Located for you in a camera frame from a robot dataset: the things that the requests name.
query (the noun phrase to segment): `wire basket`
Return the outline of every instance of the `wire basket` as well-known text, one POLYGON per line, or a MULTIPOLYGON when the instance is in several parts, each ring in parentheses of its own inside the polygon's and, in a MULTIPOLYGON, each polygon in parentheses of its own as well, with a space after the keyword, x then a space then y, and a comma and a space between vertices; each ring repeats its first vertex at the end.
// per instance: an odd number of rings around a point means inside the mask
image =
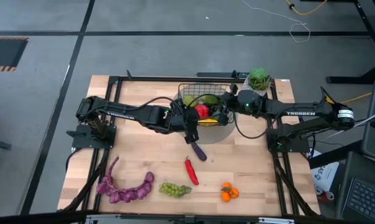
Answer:
MULTIPOLYGON (((218 84, 204 84, 204 83, 181 83, 178 86, 178 98, 183 99, 187 95, 191 95, 193 97, 198 97, 199 95, 210 93, 214 95, 223 95, 226 91, 230 90, 230 85, 218 85, 218 84)), ((197 100, 198 105, 205 105, 210 108, 209 116, 213 115, 214 113, 219 113, 218 111, 211 111, 211 106, 207 103, 204 103, 199 98, 197 100)), ((233 114, 230 111, 227 115, 228 123, 233 123, 233 114)), ((217 118, 211 118, 211 119, 204 119, 197 122, 200 126, 218 126, 220 125, 217 122, 217 118)))

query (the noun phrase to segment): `grape bunch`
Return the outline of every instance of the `grape bunch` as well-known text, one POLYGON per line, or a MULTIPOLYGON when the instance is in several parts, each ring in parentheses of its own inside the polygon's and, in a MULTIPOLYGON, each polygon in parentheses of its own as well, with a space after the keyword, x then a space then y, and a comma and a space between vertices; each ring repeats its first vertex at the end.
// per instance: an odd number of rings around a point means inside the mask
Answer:
POLYGON ((158 191, 160 193, 167 194, 170 197, 180 198, 183 195, 190 193, 192 188, 186 187, 185 185, 177 186, 176 184, 164 182, 160 184, 158 191))

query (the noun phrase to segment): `metal basket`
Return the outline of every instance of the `metal basket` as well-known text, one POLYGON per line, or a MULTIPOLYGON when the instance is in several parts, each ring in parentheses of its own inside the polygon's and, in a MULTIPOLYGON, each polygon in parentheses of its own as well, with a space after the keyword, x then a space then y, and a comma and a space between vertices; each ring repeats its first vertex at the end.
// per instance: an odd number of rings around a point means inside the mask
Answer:
MULTIPOLYGON (((186 95, 191 95, 193 97, 198 97, 199 95, 210 93, 214 95, 223 95, 227 90, 230 90, 230 85, 218 85, 218 84, 205 84, 205 83, 181 83, 178 86, 178 98, 183 99, 186 95)), ((204 105, 204 103, 198 99, 198 105, 204 105)), ((228 115, 228 123, 233 123, 233 114, 229 112, 228 115)), ((198 125, 200 126, 218 126, 218 122, 213 121, 198 121, 198 125)))

